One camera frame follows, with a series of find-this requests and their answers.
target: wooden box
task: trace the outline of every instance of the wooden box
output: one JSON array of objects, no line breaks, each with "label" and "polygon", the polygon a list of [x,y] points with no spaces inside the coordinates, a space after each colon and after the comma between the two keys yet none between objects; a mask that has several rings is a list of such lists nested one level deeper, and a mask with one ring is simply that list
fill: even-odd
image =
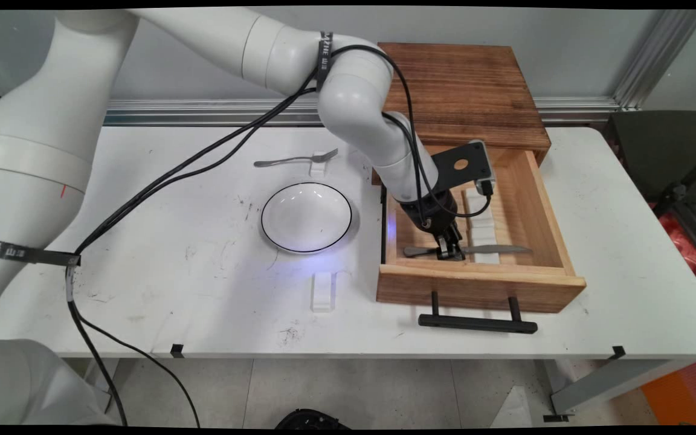
[{"label": "wooden box", "polygon": [[[448,146],[426,146],[431,154]],[[522,245],[532,253],[500,254],[499,265],[466,261],[439,261],[436,256],[405,258],[404,246],[434,247],[433,237],[418,230],[399,204],[387,195],[384,203],[384,261],[378,277],[378,302],[428,305],[439,292],[441,306],[508,309],[514,295],[522,311],[558,313],[586,284],[575,274],[555,214],[544,189],[533,152],[488,149],[494,166],[495,190],[491,210],[499,244]],[[473,182],[452,189],[464,212],[464,190]],[[465,218],[456,218],[467,245]]]},{"label": "wooden box", "polygon": [[[512,47],[451,44],[378,44],[408,82],[415,132],[425,145],[530,149],[541,161],[550,140]],[[395,74],[383,107],[408,116]]]}]

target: table leg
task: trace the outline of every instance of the table leg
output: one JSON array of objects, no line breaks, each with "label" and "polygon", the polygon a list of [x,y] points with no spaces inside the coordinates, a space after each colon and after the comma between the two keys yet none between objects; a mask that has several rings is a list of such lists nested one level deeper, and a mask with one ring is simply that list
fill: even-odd
[{"label": "table leg", "polygon": [[571,415],[693,363],[696,360],[617,359],[573,382],[567,377],[564,361],[545,361],[545,366],[555,413]]}]

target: open drawer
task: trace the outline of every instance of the open drawer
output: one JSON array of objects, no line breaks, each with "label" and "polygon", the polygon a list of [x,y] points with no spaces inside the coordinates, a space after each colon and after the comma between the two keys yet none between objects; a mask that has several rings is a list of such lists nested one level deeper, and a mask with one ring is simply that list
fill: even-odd
[{"label": "open drawer", "polygon": [[[447,149],[427,146],[431,154]],[[555,214],[544,189],[533,152],[488,148],[495,172],[491,210],[495,239],[501,245],[522,245],[532,253],[500,254],[500,264],[439,261],[434,256],[404,257],[405,246],[436,247],[433,236],[418,230],[392,196],[384,202],[384,258],[378,276],[378,302],[429,305],[431,292],[441,306],[508,309],[516,297],[522,311],[558,313],[586,286],[575,274]],[[464,212],[464,192],[473,182],[453,188]],[[466,218],[456,218],[467,245]]]}]

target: silver fork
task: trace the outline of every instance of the silver fork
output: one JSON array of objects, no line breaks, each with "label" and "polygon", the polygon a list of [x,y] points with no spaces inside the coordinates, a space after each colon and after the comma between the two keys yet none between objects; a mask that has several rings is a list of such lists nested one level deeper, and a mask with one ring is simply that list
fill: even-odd
[{"label": "silver fork", "polygon": [[288,159],[280,159],[280,160],[260,160],[259,162],[254,162],[254,166],[256,166],[257,168],[264,168],[265,166],[275,165],[276,163],[288,162],[289,160],[297,160],[297,159],[310,160],[313,163],[324,163],[334,156],[337,156],[337,148],[332,149],[332,151],[327,152],[327,154],[321,154],[321,156],[289,157]]}]

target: wooden lid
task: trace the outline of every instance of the wooden lid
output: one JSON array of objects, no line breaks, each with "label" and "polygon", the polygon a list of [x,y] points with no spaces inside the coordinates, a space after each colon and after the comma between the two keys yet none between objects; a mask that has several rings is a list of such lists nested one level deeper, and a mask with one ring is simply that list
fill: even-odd
[{"label": "wooden lid", "polygon": [[[530,149],[541,163],[549,136],[511,47],[378,45],[408,82],[415,131],[425,145],[460,146],[479,139],[491,148]],[[396,74],[384,110],[408,115]]]}]

